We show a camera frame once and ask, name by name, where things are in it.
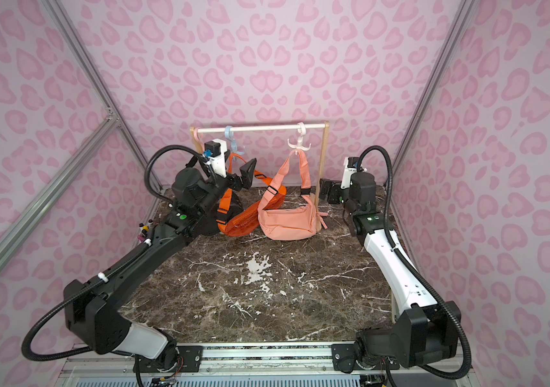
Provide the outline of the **orange fanny pack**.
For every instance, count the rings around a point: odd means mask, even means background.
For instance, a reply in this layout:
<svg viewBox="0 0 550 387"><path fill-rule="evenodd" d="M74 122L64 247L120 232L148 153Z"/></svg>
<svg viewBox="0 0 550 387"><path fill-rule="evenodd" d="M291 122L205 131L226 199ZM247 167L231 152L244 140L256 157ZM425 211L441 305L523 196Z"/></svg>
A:
<svg viewBox="0 0 550 387"><path fill-rule="evenodd" d="M246 162L246 160L238 153L231 153L228 166L229 174L232 172L232 164L234 159L239 159ZM268 186L273 180L271 177L267 177L257 170L254 170L253 175L255 178L267 183ZM270 199L266 209L271 210L280 208L284 203L286 193L287 189L284 185L282 185L278 189L278 193L275 197ZM253 232L260 225L257 212L260 200L249 206L247 209L244 209L238 195L234 193L232 189L228 189L223 195L223 198L221 198L219 208L216 211L216 221L220 231L230 237L244 236Z"/></svg>

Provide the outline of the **pink fanny pack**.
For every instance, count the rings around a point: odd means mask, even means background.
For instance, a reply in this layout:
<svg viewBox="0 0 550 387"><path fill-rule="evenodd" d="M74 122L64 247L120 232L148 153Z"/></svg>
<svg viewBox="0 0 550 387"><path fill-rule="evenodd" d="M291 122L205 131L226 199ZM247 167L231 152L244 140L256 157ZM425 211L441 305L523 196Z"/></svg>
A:
<svg viewBox="0 0 550 387"><path fill-rule="evenodd" d="M300 189L303 206L294 209L267 209L271 200L279 193L284 178L290 171L290 158L299 158ZM318 210L311 195L310 168L307 156L302 150L292 151L262 196L257 208L261 230L271 240L304 240L316 235L328 226L324 219L328 214Z"/></svg>

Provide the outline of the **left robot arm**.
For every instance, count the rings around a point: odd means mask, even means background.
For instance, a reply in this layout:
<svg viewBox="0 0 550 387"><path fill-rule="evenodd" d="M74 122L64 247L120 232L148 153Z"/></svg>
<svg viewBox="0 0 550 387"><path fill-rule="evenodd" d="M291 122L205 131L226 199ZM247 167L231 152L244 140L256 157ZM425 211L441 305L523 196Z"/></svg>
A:
<svg viewBox="0 0 550 387"><path fill-rule="evenodd" d="M241 166L238 174L205 178L196 168L184 168L172 185L170 214L146 240L109 269L88 282L71 282L64 289L67 328L99 355L129 353L169 369L178 361L177 342L160 329L133 322L120 308L136 289L174 254L200 235L219 233L217 213L227 190L248 189L257 161Z"/></svg>

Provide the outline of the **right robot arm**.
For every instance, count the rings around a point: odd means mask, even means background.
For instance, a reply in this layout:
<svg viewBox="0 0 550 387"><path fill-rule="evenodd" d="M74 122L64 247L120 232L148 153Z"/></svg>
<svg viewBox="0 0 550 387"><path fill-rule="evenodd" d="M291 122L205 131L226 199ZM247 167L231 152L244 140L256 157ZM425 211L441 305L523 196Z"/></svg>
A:
<svg viewBox="0 0 550 387"><path fill-rule="evenodd" d="M376 261L393 296L397 319L389 330L366 328L349 345L332 347L335 369L376 369L393 365L428 366L457 354L460 341L459 308L453 302L442 308L411 271L413 265L402 251L396 231L370 197L376 189L373 175L346 169L340 181L323 179L320 196L344 208L343 218L352 236Z"/></svg>

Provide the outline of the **blue hook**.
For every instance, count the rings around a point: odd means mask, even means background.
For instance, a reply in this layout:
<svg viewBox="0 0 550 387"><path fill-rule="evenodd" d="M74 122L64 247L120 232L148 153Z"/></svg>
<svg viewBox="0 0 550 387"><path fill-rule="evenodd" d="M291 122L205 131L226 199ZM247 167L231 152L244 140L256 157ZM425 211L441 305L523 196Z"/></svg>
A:
<svg viewBox="0 0 550 387"><path fill-rule="evenodd" d="M225 127L224 136L230 144L230 150L232 153L236 153L238 155L244 155L244 151L239 149L236 139L234 138L234 133L232 132L232 126Z"/></svg>

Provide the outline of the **pink hook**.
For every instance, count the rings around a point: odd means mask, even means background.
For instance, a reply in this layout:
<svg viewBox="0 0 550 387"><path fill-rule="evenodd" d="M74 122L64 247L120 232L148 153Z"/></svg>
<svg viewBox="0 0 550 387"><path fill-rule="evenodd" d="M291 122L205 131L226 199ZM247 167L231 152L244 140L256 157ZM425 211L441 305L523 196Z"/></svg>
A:
<svg viewBox="0 0 550 387"><path fill-rule="evenodd" d="M205 148L203 139L199 134L199 129L197 129L197 127L191 127L191 135L193 137L194 145L196 146L197 151L199 153L203 153Z"/></svg>

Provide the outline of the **white hook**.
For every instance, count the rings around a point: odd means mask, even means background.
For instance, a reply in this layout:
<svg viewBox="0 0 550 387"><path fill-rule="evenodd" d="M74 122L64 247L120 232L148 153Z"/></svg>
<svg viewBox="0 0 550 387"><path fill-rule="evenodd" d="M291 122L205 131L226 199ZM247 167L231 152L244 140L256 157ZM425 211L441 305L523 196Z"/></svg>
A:
<svg viewBox="0 0 550 387"><path fill-rule="evenodd" d="M309 151L311 149L311 144L304 144L304 139L307 134L307 126L303 122L298 123L298 137L295 143L290 140L287 141L288 146L293 149L296 153L299 151Z"/></svg>

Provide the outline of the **wooden clothes rack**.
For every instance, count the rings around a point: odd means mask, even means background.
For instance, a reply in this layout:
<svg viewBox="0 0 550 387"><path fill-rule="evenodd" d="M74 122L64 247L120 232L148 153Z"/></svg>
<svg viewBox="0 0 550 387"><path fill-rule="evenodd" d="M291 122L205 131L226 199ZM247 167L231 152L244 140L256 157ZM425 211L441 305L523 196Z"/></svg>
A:
<svg viewBox="0 0 550 387"><path fill-rule="evenodd" d="M318 177L317 182L315 186L315 196L314 196L314 203L315 206L319 206L319 192L320 192L320 179L324 178L324 172L325 172L325 161L328 153L328 138L330 134L330 122L324 121L319 124L306 124L307 130L321 130L322 131L322 139L321 139L321 148L320 148L320 155L319 155L319 163L318 163ZM210 127L210 128L199 128L199 134L219 134L223 133L225 127ZM296 124L265 124L265 125L244 125L244 126L232 126L232 132L276 132L276 131L296 131L298 129L298 123ZM191 135L191 127L190 127L190 136L193 141L193 137Z"/></svg>

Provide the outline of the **aluminium corner profile left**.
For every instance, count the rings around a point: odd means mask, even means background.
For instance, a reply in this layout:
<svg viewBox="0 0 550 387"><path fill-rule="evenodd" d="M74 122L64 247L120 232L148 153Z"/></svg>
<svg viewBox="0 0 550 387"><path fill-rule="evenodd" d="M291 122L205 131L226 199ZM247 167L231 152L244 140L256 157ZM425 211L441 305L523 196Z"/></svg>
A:
<svg viewBox="0 0 550 387"><path fill-rule="evenodd" d="M108 116L115 120L121 130L123 138L128 143L133 155L144 169L148 164L148 158L138 144L136 137L131 132L130 128L123 115L120 112L119 105L115 102L107 83L103 80L101 72L97 69L94 60L88 53L83 44L78 31L68 16L61 1L41 1L48 12L52 21L56 24L63 40L72 51L75 59L78 61L86 79L89 81L95 94L99 97L102 104L107 110Z"/></svg>

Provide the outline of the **aluminium corner profile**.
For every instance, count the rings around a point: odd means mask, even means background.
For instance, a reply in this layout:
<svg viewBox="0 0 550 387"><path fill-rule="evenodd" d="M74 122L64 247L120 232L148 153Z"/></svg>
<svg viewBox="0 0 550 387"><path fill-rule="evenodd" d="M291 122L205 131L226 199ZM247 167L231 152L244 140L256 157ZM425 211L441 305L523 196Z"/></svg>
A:
<svg viewBox="0 0 550 387"><path fill-rule="evenodd" d="M449 64L455 55L458 45L463 39L471 20L476 14L479 1L465 0L461 1L457 9L457 13L452 21L451 27L447 30L446 39L441 49L438 51L436 60L431 67L431 72L426 80L420 98L415 107L414 113L410 119L407 131L399 146L395 161L393 162L392 171L396 176L405 164L405 159L412 143L421 127L423 118L431 107L431 102L436 91L439 89L444 74L446 73Z"/></svg>
<svg viewBox="0 0 550 387"><path fill-rule="evenodd" d="M75 59L78 61L86 79L89 81L95 94L99 97L102 104L107 110L108 116L115 120L121 130L123 138L128 143L133 155L144 169L148 164L148 158L138 144L136 137L131 132L130 128L123 115L120 112L119 105L115 102L107 83L103 80L101 72L97 69L94 60L88 53L83 44L78 31L68 16L61 1L41 1L48 12L52 21L56 24L63 40L72 51Z"/></svg>

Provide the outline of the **aluminium corner profile right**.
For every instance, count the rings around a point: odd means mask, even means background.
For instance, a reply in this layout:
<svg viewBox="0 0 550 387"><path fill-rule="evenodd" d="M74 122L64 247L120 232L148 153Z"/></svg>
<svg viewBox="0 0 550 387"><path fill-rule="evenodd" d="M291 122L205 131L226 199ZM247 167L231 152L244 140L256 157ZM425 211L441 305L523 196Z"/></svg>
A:
<svg viewBox="0 0 550 387"><path fill-rule="evenodd" d="M471 20L476 14L479 1L465 0L461 1L457 9L457 13L452 21L451 27L447 30L446 39L441 49L438 51L436 60L431 67L431 72L426 80L420 98L415 107L414 113L410 119L407 131L399 146L395 161L393 162L392 171L396 176L405 164L405 159L412 143L421 127L423 118L431 107L431 102L436 91L439 89L444 74L446 73L449 64L455 55L458 45L463 39Z"/></svg>

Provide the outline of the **aluminium diagonal profile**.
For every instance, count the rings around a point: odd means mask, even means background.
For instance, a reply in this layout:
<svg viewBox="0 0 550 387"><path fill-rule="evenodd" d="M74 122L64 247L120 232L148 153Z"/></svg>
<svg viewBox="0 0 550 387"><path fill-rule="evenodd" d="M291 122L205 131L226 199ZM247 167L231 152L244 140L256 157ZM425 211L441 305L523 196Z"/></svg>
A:
<svg viewBox="0 0 550 387"><path fill-rule="evenodd" d="M0 274L117 127L117 116L110 114L1 235Z"/></svg>

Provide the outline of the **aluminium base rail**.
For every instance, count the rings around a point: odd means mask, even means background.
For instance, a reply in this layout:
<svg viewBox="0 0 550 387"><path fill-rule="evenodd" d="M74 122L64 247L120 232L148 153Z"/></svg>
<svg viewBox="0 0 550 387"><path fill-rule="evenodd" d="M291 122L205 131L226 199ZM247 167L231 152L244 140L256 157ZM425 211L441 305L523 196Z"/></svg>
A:
<svg viewBox="0 0 550 387"><path fill-rule="evenodd" d="M179 374L141 368L144 385L154 379L168 386L363 386L377 385L383 364L357 359L352 341L273 343L187 343ZM58 386L134 386L134 361L128 356L71 357Z"/></svg>

